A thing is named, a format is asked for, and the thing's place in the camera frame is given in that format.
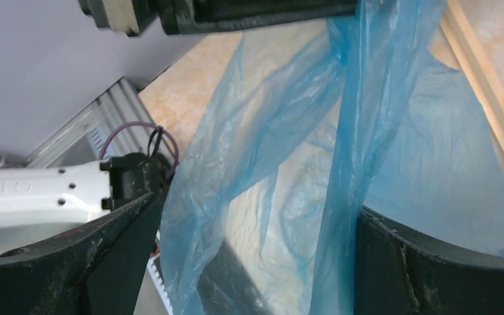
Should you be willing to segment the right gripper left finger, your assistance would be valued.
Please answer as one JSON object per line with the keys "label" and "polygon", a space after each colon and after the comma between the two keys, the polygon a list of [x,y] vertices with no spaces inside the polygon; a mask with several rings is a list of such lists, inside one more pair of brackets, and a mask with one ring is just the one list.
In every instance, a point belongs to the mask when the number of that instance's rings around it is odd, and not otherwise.
{"label": "right gripper left finger", "polygon": [[0,256],[0,314],[132,314],[163,199],[112,213]]}

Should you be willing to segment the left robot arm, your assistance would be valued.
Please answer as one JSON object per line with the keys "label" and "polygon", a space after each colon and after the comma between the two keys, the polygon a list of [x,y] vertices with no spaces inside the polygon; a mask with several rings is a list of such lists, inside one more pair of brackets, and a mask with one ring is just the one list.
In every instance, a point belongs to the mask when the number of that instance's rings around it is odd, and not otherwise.
{"label": "left robot arm", "polygon": [[[317,18],[353,15],[355,1],[81,1],[99,28],[140,35],[160,20],[167,35],[235,32]],[[35,224],[85,224],[146,192],[149,162],[164,146],[179,148],[162,126],[152,130],[145,154],[132,153],[52,169],[0,169],[0,229]]]}

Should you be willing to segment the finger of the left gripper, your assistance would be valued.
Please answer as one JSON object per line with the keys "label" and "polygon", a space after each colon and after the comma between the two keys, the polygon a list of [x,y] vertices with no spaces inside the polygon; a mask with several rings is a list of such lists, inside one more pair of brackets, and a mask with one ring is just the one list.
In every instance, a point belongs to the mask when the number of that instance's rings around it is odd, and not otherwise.
{"label": "finger of the left gripper", "polygon": [[357,0],[159,1],[159,19],[167,35],[236,32],[353,15]]}

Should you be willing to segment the blue plastic trash bag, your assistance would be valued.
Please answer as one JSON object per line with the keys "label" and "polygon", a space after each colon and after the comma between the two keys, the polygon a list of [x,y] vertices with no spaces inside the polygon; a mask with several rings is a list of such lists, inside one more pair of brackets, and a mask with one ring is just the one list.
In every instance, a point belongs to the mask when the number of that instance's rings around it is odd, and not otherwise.
{"label": "blue plastic trash bag", "polygon": [[366,204],[504,258],[504,180],[465,76],[435,59],[444,1],[243,32],[171,185],[160,267],[174,314],[226,241],[273,314],[352,314]]}

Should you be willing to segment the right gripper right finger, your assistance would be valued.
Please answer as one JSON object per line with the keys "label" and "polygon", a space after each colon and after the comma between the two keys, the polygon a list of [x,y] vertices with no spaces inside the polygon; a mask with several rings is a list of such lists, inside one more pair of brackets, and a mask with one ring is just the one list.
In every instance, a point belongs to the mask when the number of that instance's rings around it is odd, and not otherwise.
{"label": "right gripper right finger", "polygon": [[471,251],[363,208],[355,314],[504,314],[504,258]]}

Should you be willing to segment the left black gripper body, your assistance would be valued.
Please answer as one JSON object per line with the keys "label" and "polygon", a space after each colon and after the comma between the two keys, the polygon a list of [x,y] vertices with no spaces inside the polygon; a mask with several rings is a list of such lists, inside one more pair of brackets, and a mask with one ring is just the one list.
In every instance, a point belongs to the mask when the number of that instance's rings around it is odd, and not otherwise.
{"label": "left black gripper body", "polygon": [[159,1],[153,0],[79,0],[81,11],[94,20],[96,27],[140,36],[159,16]]}

